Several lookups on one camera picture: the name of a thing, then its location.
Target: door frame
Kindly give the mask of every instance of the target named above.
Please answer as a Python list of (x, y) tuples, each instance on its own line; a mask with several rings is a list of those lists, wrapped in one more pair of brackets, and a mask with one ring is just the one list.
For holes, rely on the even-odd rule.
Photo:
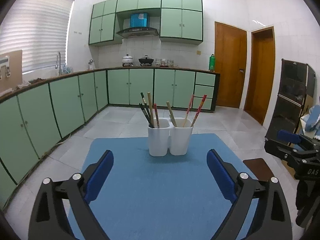
[[(272, 80), (272, 87), (271, 87), (271, 93), (272, 93), (272, 88), (274, 85), (274, 78), (275, 78), (275, 67), (276, 67), (276, 41), (275, 41), (275, 30), (273, 26), (270, 27), (266, 27), (263, 29), (259, 29), (259, 30), (255, 30), (251, 32), (251, 61), (250, 61), (250, 73), (249, 73), (249, 82), (248, 82), (248, 89), (247, 89), (247, 93), (246, 93), (246, 97), (245, 97), (245, 103), (244, 103), (244, 108), (243, 110), (245, 112), (247, 112), (247, 107), (248, 107), (248, 93), (249, 93), (249, 87), (250, 87), (250, 80), (251, 80), (251, 71), (252, 71), (252, 61), (253, 61), (253, 35), (259, 32), (263, 32), (263, 31), (267, 31), (267, 30), (272, 30), (272, 38), (273, 38), (273, 44), (274, 44), (274, 53), (275, 53), (275, 61), (274, 61), (274, 70), (273, 70), (273, 80)], [(270, 93), (270, 97), (269, 97), (269, 103), (268, 103), (268, 107), (267, 107), (267, 112), (268, 112), (268, 108), (269, 108), (269, 104), (270, 104), (270, 98), (271, 98), (271, 93)], [(259, 122), (261, 125), (263, 125), (264, 120), (266, 118), (267, 113), (264, 115), (263, 119), (261, 122), (259, 122), (257, 120), (257, 122)]]
[(239, 27), (230, 25), (230, 24), (226, 24), (226, 23), (214, 21), (214, 54), (215, 54), (215, 55), (216, 55), (216, 46), (215, 46), (215, 43), (216, 43), (216, 40), (217, 40), (217, 36), (216, 36), (217, 24), (221, 24), (221, 25), (224, 25), (224, 26), (227, 26), (227, 27), (231, 27), (231, 28), (234, 28), (234, 29), (237, 29), (237, 30), (241, 30), (241, 31), (245, 31), (245, 32), (246, 32), (246, 36), (245, 36), (246, 57), (245, 57), (245, 65), (244, 65), (244, 73), (243, 73), (242, 93), (241, 93), (239, 105), (237, 106), (237, 108), (240, 108), (240, 106), (241, 106), (241, 101), (242, 101), (242, 94), (243, 94), (243, 90), (244, 90), (245, 74), (246, 74), (247, 63), (248, 63), (248, 57), (247, 57), (247, 55), (248, 55), (248, 38), (247, 38), (248, 31), (245, 30), (245, 29), (241, 29), (241, 28), (239, 28)]

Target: wooden countertop edge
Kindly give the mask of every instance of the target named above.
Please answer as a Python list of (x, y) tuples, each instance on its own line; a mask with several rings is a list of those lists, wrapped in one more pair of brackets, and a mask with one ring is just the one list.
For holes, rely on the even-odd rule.
[(71, 74), (65, 74), (65, 75), (61, 75), (58, 77), (52, 77), (52, 78), (48, 78), (36, 83), (33, 83), (27, 87), (23, 87), (21, 89), (16, 89), (10, 93), (7, 93), (5, 95), (3, 95), (2, 97), (0, 97), (0, 103), (20, 94), (23, 93), (25, 91), (28, 91), (32, 88), (53, 82), (53, 81), (57, 81), (57, 80), (61, 80), (64, 78), (69, 78), (69, 77), (74, 77), (74, 76), (79, 76), (82, 74), (86, 74), (86, 73), (92, 73), (92, 72), (96, 72), (96, 71), (103, 71), (103, 70), (115, 70), (115, 69), (171, 69), (171, 70), (185, 70), (185, 71), (195, 71), (195, 72), (201, 72), (201, 73), (207, 73), (207, 74), (215, 74), (215, 75), (220, 75), (220, 73), (216, 73), (216, 72), (212, 72), (212, 71), (207, 71), (207, 70), (200, 70), (200, 69), (192, 69), (192, 68), (179, 68), (179, 67), (152, 67), (152, 66), (127, 66), (127, 67), (113, 67), (113, 68), (98, 68), (98, 69), (92, 69), (92, 70), (85, 70), (85, 71), (79, 71), (79, 72), (74, 72)]

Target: black chopstick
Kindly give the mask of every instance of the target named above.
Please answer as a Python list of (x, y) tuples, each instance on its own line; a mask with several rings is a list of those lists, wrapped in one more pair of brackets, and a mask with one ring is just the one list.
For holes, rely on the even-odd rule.
[(141, 94), (141, 97), (142, 97), (142, 101), (143, 101), (143, 103), (144, 103), (144, 107), (146, 108), (147, 114), (148, 114), (148, 116), (149, 116), (149, 118), (150, 118), (150, 120), (151, 120), (151, 115), (150, 115), (150, 112), (149, 112), (149, 107), (148, 107), (148, 105), (147, 105), (146, 99), (144, 98), (144, 95), (143, 95), (142, 92), (141, 92), (140, 94)]
[(140, 104), (139, 104), (139, 106), (140, 106), (140, 108), (141, 108), (141, 110), (142, 110), (142, 112), (143, 112), (144, 116), (145, 116), (145, 117), (146, 117), (146, 119), (148, 120), (150, 127), (151, 127), (151, 128), (154, 128), (154, 126), (153, 126), (153, 124), (152, 124), (152, 122), (151, 122), (150, 117), (148, 116), (148, 114), (147, 114), (146, 110), (145, 110), (145, 109), (144, 109), (144, 107), (143, 107), (143, 104), (142, 104), (142, 103), (140, 103)]

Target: window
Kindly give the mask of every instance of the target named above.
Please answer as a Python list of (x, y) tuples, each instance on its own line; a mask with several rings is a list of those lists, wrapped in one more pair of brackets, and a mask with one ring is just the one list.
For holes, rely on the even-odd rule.
[(74, 0), (16, 0), (0, 25), (0, 54), (22, 49), (22, 72), (66, 61)]

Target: blue gripper pad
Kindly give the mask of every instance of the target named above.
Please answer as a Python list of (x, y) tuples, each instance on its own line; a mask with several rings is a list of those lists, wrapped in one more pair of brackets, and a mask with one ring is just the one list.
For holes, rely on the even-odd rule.
[(291, 142), (294, 144), (301, 143), (301, 138), (298, 134), (290, 133), (286, 130), (278, 131), (277, 139), (281, 141)]
[(234, 203), (237, 199), (235, 183), (212, 150), (207, 153), (207, 165), (216, 180), (223, 197), (230, 200), (231, 203)]
[(93, 201), (98, 197), (98, 194), (103, 186), (103, 183), (106, 181), (112, 166), (113, 153), (108, 151), (87, 182), (85, 190), (86, 195), (84, 196), (84, 199), (88, 204), (90, 201)]

